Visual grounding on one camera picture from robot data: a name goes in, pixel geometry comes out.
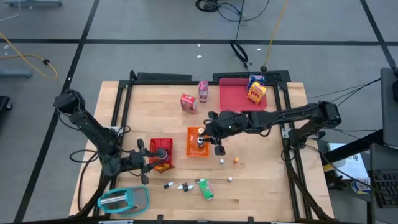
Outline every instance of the yellow cable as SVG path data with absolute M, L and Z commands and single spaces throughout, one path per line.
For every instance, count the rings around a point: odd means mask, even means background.
M 276 22 L 274 31 L 272 32 L 271 40 L 269 41 L 269 46 L 268 46 L 267 58 L 266 58 L 266 62 L 264 62 L 264 66 L 267 65 L 269 55 L 271 54 L 271 45 L 272 45 L 272 41 L 274 40 L 274 36 L 275 36 L 276 30 L 278 29 L 279 23 L 280 23 L 280 21 L 282 20 L 282 16 L 284 15 L 284 12 L 285 12 L 285 9 L 286 9 L 286 5 L 287 5 L 287 0 L 285 0 L 284 6 L 282 7 L 282 10 L 281 10 L 281 12 L 280 12 L 280 14 L 279 14 L 278 21 Z
M 36 72 L 38 72 L 39 74 L 41 74 L 41 75 L 44 76 L 45 78 L 49 78 L 49 79 L 53 79 L 53 80 L 55 80 L 55 79 L 58 78 L 58 72 L 57 72 L 57 70 L 56 70 L 50 63 L 48 63 L 47 65 L 50 66 L 50 68 L 52 68 L 52 70 L 53 70 L 54 73 L 55 73 L 55 77 L 50 77 L 50 76 L 44 74 L 44 73 L 41 72 L 39 69 L 37 69 L 34 65 L 32 65 L 28 60 L 26 60 L 25 57 L 35 57 L 35 58 L 37 58 L 37 59 L 40 59 L 41 61 L 44 60 L 43 58 L 41 58 L 41 57 L 39 57 L 39 56 L 37 56 L 37 55 L 32 55 L 32 54 L 25 54 L 25 55 L 22 55 L 22 54 L 18 51 L 18 49 L 7 39 L 6 36 L 4 36 L 2 33 L 0 33 L 0 36 L 1 36 L 4 40 L 6 40 L 6 42 L 8 43 L 8 45 L 10 45 L 10 46 L 15 50 L 15 52 L 17 52 L 17 54 L 18 54 L 18 55 L 13 55 L 13 56 L 8 56 L 8 57 L 0 57 L 0 60 L 2 60 L 2 59 L 9 59 L 9 58 L 20 57 L 21 59 L 23 59 L 23 60 L 26 62 L 26 64 L 30 65 Z

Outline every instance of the blue box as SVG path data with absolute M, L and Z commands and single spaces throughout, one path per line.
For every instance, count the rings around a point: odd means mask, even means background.
M 266 78 L 264 75 L 250 75 L 248 85 L 246 86 L 246 91 L 250 90 L 250 87 L 254 82 L 258 82 L 260 85 L 264 86 L 266 84 Z

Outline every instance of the snack box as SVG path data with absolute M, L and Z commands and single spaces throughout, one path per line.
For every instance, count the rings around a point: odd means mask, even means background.
M 197 99 L 193 96 L 182 94 L 181 96 L 181 109 L 182 111 L 194 114 L 197 110 Z
M 199 102 L 206 102 L 209 89 L 209 81 L 203 80 L 198 84 Z
M 258 103 L 260 103 L 262 97 L 266 94 L 266 90 L 267 90 L 267 88 L 260 85 L 260 83 L 255 82 L 250 87 L 250 90 L 248 93 L 248 99 L 253 101 L 255 104 L 258 104 Z

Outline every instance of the green bottle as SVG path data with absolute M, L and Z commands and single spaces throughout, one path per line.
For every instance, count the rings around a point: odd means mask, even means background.
M 199 187 L 201 188 L 201 191 L 203 192 L 203 196 L 205 197 L 206 200 L 211 200 L 214 197 L 214 193 L 211 189 L 211 185 L 207 180 L 203 180 L 199 183 Z

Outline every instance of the white paper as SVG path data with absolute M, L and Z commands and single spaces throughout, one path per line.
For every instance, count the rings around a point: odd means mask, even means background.
M 339 144 L 339 143 L 329 143 L 329 151 L 333 151 L 341 146 L 344 146 L 345 144 Z M 367 178 L 368 172 L 366 172 L 365 165 L 363 164 L 363 160 L 361 157 L 361 154 L 355 154 L 353 156 L 350 156 L 349 158 L 345 159 L 344 162 L 334 162 L 333 165 L 335 165 L 339 170 L 343 171 L 344 173 L 358 179 L 358 178 Z M 337 176 L 343 176 L 343 180 L 351 180 L 351 178 L 345 176 L 344 174 L 338 172 L 335 170 Z

